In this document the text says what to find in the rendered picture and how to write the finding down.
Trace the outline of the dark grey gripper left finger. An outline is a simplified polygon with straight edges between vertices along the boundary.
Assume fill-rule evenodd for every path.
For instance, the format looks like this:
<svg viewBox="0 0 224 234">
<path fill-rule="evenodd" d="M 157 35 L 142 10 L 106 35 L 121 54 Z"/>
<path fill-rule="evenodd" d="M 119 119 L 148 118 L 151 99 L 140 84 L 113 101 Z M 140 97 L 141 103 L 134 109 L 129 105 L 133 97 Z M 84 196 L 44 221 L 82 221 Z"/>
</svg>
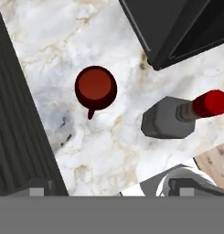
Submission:
<svg viewBox="0 0 224 234">
<path fill-rule="evenodd" d="M 46 197 L 52 194 L 52 181 L 35 178 L 7 193 L 13 197 Z"/>
</svg>

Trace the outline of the grey bottle with red cap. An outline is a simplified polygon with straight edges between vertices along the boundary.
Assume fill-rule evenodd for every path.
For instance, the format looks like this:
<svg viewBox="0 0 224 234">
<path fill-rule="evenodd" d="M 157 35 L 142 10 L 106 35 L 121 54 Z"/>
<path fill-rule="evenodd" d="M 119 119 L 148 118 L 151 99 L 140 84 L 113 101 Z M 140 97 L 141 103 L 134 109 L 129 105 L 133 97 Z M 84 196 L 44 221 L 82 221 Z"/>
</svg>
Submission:
<svg viewBox="0 0 224 234">
<path fill-rule="evenodd" d="M 195 131 L 196 120 L 223 113 L 222 90 L 210 90 L 192 101 L 166 96 L 144 112 L 141 130 L 156 139 L 184 139 Z"/>
</svg>

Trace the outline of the red mug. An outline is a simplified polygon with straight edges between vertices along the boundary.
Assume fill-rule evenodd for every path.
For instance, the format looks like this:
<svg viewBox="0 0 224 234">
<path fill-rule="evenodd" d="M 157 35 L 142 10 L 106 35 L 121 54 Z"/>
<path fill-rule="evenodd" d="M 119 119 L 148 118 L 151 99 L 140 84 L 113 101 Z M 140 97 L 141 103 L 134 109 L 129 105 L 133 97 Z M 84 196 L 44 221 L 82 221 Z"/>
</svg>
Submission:
<svg viewBox="0 0 224 234">
<path fill-rule="evenodd" d="M 101 66 L 88 66 L 75 80 L 75 95 L 79 103 L 88 109 L 88 119 L 94 113 L 109 107 L 117 95 L 114 76 Z"/>
</svg>

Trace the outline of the white round thing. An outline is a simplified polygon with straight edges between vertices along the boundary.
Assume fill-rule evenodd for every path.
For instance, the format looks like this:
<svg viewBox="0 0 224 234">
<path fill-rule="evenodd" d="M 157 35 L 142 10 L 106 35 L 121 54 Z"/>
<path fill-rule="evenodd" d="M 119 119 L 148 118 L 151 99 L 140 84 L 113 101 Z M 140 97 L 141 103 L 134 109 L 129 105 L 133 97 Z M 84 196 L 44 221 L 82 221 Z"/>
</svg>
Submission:
<svg viewBox="0 0 224 234">
<path fill-rule="evenodd" d="M 215 185 L 214 180 L 204 172 L 189 166 L 178 167 L 170 171 L 159 183 L 155 195 L 157 197 L 167 197 L 169 192 L 168 181 L 171 178 L 192 178 L 200 184 Z"/>
</svg>

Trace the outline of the dark grey tall cupboard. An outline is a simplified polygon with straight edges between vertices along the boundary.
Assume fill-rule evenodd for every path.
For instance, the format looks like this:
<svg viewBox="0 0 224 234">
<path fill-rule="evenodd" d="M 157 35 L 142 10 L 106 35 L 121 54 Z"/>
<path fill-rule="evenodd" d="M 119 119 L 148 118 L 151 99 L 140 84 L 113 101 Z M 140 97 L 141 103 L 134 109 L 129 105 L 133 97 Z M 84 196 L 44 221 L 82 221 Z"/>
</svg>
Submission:
<svg viewBox="0 0 224 234">
<path fill-rule="evenodd" d="M 0 196 L 35 178 L 68 194 L 0 12 Z"/>
</svg>

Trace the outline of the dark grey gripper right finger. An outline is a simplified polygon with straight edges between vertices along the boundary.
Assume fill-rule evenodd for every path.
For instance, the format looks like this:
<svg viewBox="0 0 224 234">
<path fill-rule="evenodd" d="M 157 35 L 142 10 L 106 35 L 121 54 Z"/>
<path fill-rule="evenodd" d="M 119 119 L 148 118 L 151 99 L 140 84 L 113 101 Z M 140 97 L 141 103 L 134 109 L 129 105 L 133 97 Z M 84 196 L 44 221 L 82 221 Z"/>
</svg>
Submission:
<svg viewBox="0 0 224 234">
<path fill-rule="evenodd" d="M 224 197 L 224 189 L 212 184 L 201 184 L 191 178 L 173 178 L 169 180 L 171 197 Z"/>
</svg>

